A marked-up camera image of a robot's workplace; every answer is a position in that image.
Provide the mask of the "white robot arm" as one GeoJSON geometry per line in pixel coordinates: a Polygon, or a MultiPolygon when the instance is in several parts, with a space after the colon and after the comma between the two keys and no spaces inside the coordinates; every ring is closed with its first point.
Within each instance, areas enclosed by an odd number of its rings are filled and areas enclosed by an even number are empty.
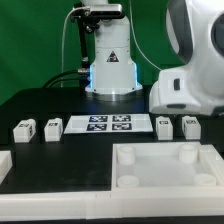
{"type": "MultiPolygon", "coordinates": [[[[102,100],[116,100],[141,90],[122,6],[108,0],[82,2],[95,30],[95,60],[85,91],[102,100]]],[[[224,0],[169,0],[166,30],[183,65],[159,73],[149,94],[149,111],[224,113],[224,0]]]]}

